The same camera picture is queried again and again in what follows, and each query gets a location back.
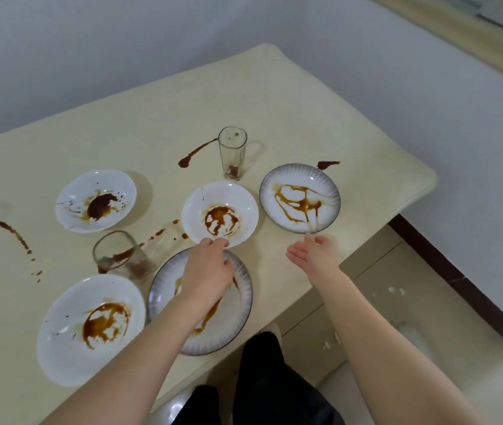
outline gray-rimmed plate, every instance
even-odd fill
[[[175,290],[182,290],[179,282],[191,250],[185,249],[170,258],[155,276],[147,301],[151,318],[161,313],[173,298]],[[215,312],[211,310],[207,314],[210,318],[206,322],[199,322],[181,349],[182,354],[206,355],[222,349],[234,340],[248,321],[253,302],[252,279],[244,263],[232,252],[224,250],[224,259],[232,260],[236,282],[224,294]]]
[[[325,173],[306,164],[285,164],[270,171],[259,187],[269,218],[296,233],[329,227],[340,213],[340,192]]]

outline person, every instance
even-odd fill
[[[232,264],[223,259],[227,245],[227,240],[206,238],[195,246],[182,276],[182,292],[43,425],[142,424],[184,342],[232,282]],[[307,234],[286,255],[322,295],[377,425],[483,424],[446,375],[340,271],[328,238]],[[173,423],[220,424],[215,388],[197,387]],[[244,347],[233,423],[344,422],[315,388],[285,365],[276,336],[261,333]]]

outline forearm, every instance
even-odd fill
[[[141,424],[198,323],[178,295],[156,320],[43,421],[44,425]]]
[[[336,269],[322,283],[327,311],[377,425],[483,422],[462,393]]]

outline drinking glass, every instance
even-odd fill
[[[98,272],[130,279],[136,285],[156,270],[155,264],[125,231],[112,231],[103,236],[92,250]]]
[[[248,133],[241,128],[226,127],[220,131],[218,143],[220,143],[220,158],[225,178],[240,180],[242,177],[247,142]]]

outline plate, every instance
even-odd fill
[[[280,227],[296,233],[329,227],[340,212],[340,192],[325,173],[305,164],[285,164],[261,182],[259,200]]]
[[[185,249],[170,258],[155,276],[148,300],[151,318],[161,313],[175,290],[182,290],[179,284],[191,250]],[[224,250],[224,259],[232,260],[236,282],[218,302],[216,310],[212,309],[207,314],[209,319],[199,322],[196,329],[203,328],[202,331],[192,332],[181,350],[182,354],[206,355],[222,349],[234,340],[248,320],[253,302],[252,279],[244,263],[232,252]]]
[[[78,233],[115,225],[134,206],[134,181],[119,170],[94,170],[77,177],[61,191],[55,214],[64,228]]]
[[[112,323],[105,321],[110,316],[114,322],[103,336],[96,324]],[[113,274],[84,279],[45,315],[37,336],[39,365],[59,385],[82,385],[139,334],[145,320],[143,297],[128,279]]]
[[[226,238],[228,248],[240,244],[253,234],[259,209],[248,190],[233,182],[220,181],[204,185],[184,202],[181,223],[195,243],[203,238]]]

